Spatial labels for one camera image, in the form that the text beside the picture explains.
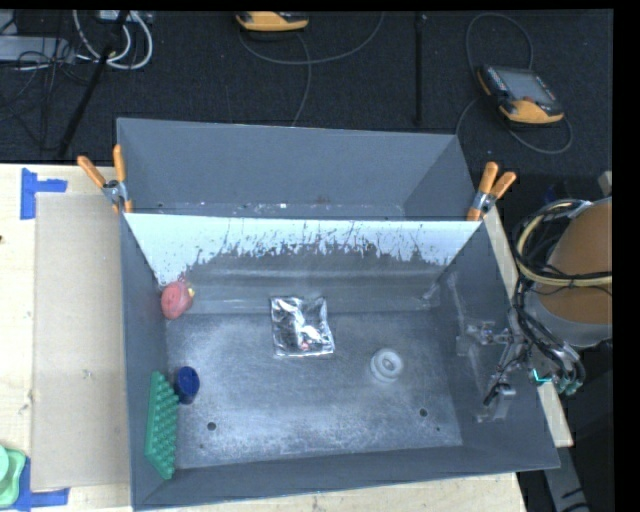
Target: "blue cap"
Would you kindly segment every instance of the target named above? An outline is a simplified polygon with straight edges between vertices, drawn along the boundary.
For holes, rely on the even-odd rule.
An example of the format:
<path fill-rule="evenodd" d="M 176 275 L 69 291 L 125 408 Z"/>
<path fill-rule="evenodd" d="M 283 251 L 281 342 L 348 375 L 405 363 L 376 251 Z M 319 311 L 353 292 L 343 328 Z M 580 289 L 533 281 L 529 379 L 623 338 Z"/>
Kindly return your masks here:
<path fill-rule="evenodd" d="M 176 381 L 173 387 L 180 403 L 190 404 L 200 389 L 198 373 L 191 366 L 183 366 L 176 374 Z"/>

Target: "bin floor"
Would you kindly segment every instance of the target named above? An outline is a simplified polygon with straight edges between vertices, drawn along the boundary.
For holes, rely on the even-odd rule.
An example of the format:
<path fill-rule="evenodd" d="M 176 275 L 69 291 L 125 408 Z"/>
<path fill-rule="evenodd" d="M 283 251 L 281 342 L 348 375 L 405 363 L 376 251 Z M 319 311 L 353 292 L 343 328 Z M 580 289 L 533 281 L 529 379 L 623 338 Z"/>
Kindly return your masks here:
<path fill-rule="evenodd" d="M 275 356 L 265 315 L 183 315 L 167 323 L 169 371 L 198 372 L 195 401 L 178 414 L 176 466 L 208 467 L 339 453 L 462 444 L 443 339 L 433 313 L 333 314 L 330 356 Z M 380 348 L 404 369 L 381 382 Z"/>

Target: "light green object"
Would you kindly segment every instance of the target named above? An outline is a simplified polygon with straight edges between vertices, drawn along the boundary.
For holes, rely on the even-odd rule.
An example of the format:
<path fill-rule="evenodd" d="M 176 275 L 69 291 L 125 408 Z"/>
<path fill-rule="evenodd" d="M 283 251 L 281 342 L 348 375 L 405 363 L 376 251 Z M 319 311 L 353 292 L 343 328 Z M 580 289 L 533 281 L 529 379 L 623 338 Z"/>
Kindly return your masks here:
<path fill-rule="evenodd" d="M 20 474 L 27 457 L 0 445 L 0 508 L 13 505 L 20 493 Z"/>
<path fill-rule="evenodd" d="M 175 471 L 178 395 L 160 372 L 151 374 L 144 455 L 169 480 Z"/>

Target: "wooden table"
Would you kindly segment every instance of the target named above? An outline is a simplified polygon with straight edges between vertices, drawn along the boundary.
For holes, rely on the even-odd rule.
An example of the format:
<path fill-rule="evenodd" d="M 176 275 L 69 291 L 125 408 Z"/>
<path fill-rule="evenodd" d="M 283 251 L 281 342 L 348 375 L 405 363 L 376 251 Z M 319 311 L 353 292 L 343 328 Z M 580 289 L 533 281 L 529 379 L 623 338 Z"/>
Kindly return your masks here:
<path fill-rule="evenodd" d="M 102 195 L 76 166 L 0 164 L 0 444 L 31 456 L 32 410 L 38 403 L 38 396 L 33 391 L 38 219 L 20 220 L 20 176 L 23 167 L 36 172 L 39 180 L 67 180 L 68 188 L 62 195 L 69 198 L 69 216 L 76 213 L 73 211 L 73 198 Z M 101 167 L 100 170 L 107 179 L 115 176 L 113 168 Z M 36 201 L 45 195 L 50 194 L 40 193 Z M 104 212 L 105 215 L 113 214 L 106 199 Z M 496 256 L 502 264 L 505 285 L 512 290 L 517 274 L 495 209 L 485 222 L 492 233 Z M 76 247 L 67 247 L 66 250 L 80 249 L 83 241 L 78 239 L 75 243 L 78 244 Z M 551 384 L 545 384 L 539 388 L 539 392 L 556 446 L 571 446 L 573 440 L 555 389 Z M 90 411 L 86 414 L 87 421 L 90 421 Z M 124 474 L 120 477 L 100 485 L 66 484 L 71 491 L 69 503 L 63 510 L 130 510 L 128 478 Z M 430 512 L 526 511 L 513 473 L 233 502 L 192 507 L 189 510 L 271 512 L 418 509 Z"/>

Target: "black stand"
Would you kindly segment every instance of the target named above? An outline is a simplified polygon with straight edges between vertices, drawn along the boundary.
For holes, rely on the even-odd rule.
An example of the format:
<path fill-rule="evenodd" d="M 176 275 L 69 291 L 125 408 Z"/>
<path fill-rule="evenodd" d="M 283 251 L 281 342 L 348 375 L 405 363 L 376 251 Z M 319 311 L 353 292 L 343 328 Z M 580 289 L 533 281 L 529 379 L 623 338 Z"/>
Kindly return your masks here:
<path fill-rule="evenodd" d="M 422 126 L 422 32 L 426 22 L 426 14 L 416 11 L 416 116 L 413 119 L 416 126 Z"/>
<path fill-rule="evenodd" d="M 109 32 L 109 38 L 107 40 L 107 43 L 105 44 L 104 48 L 102 49 L 102 53 L 100 54 L 100 60 L 98 61 L 98 65 L 96 66 L 96 69 L 93 72 L 93 75 L 91 75 L 91 80 L 87 85 L 87 89 L 84 92 L 84 95 L 82 96 L 82 100 L 80 100 L 80 104 L 76 108 L 76 111 L 73 113 L 73 116 L 69 121 L 69 125 L 67 126 L 67 129 L 64 135 L 62 136 L 62 140 L 60 141 L 60 147 L 58 149 L 58 155 L 57 155 L 59 160 L 64 159 L 67 149 L 69 148 L 69 144 L 71 144 L 71 139 L 73 139 L 73 136 L 76 133 L 76 129 L 80 124 L 82 115 L 84 114 L 84 111 L 87 108 L 87 105 L 89 103 L 89 100 L 91 99 L 91 96 L 93 95 L 93 91 L 96 88 L 96 85 L 98 85 L 98 81 L 102 76 L 102 72 L 104 71 L 104 68 L 107 65 L 107 59 L 113 52 L 113 49 L 118 41 L 118 35 L 122 31 L 122 27 L 124 26 L 124 23 L 128 16 L 129 16 L 129 10 L 121 10 L 118 13 L 118 17 L 116 18 L 116 21 L 113 24 L 111 31 Z"/>

